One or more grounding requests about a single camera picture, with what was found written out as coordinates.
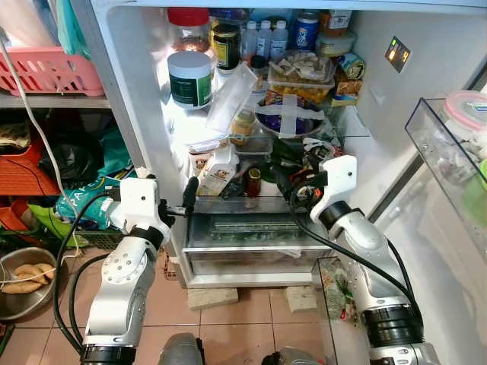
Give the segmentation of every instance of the water bottle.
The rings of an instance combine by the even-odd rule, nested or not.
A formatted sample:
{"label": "water bottle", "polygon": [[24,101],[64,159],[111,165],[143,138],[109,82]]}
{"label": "water bottle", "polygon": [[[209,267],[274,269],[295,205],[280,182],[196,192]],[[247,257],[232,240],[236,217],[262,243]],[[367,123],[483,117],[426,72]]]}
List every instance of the water bottle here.
{"label": "water bottle", "polygon": [[257,49],[257,22],[249,21],[247,22],[247,29],[243,32],[242,36],[242,51],[241,58],[247,61],[250,65],[250,60],[256,54]]}
{"label": "water bottle", "polygon": [[260,23],[260,30],[257,34],[257,52],[258,56],[262,56],[269,60],[269,54],[271,50],[271,22],[270,21],[262,21]]}
{"label": "water bottle", "polygon": [[279,62],[284,58],[286,45],[288,43],[289,32],[286,29],[285,21],[278,21],[277,26],[272,32],[271,39],[271,61]]}

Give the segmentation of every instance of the refrigerator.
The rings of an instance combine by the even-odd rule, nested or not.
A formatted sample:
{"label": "refrigerator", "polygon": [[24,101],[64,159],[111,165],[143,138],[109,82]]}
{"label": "refrigerator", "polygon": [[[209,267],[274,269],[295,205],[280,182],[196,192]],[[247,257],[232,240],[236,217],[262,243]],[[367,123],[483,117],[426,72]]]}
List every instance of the refrigerator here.
{"label": "refrigerator", "polygon": [[[165,7],[218,7],[220,2],[193,0],[79,0],[72,6],[103,82],[110,105],[137,171],[153,173],[168,204],[181,203],[186,156],[171,149],[171,109],[162,101],[158,50],[167,42]],[[247,0],[227,7],[272,8],[274,2]],[[419,98],[442,98],[468,88],[487,62],[485,0],[332,1],[279,3],[283,8],[350,9],[349,29],[357,34],[353,52],[367,64],[357,106],[341,108],[336,123],[347,154],[358,159],[357,188],[349,204],[368,217],[382,216],[400,194],[418,164],[415,144],[405,124]],[[393,37],[410,50],[401,72],[387,61]],[[258,198],[199,197],[196,213],[239,214],[252,219],[288,211],[280,196]],[[448,219],[460,221],[455,214]],[[246,245],[198,245],[194,221],[177,219],[167,247],[186,287],[249,287],[306,284],[317,257],[331,252],[313,241],[265,240]],[[400,236],[397,240],[407,241]]]}

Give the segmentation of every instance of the digital display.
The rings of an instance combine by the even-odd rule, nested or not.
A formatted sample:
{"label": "digital display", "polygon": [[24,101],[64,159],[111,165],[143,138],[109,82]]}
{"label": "digital display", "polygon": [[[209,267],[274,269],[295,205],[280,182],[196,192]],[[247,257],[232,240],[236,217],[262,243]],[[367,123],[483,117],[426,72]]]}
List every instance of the digital display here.
{"label": "digital display", "polygon": [[394,36],[393,40],[390,41],[389,47],[387,48],[386,59],[396,69],[397,72],[401,72],[403,70],[403,67],[409,59],[410,55],[411,51],[406,46],[404,46],[403,42],[401,42],[396,36]]}

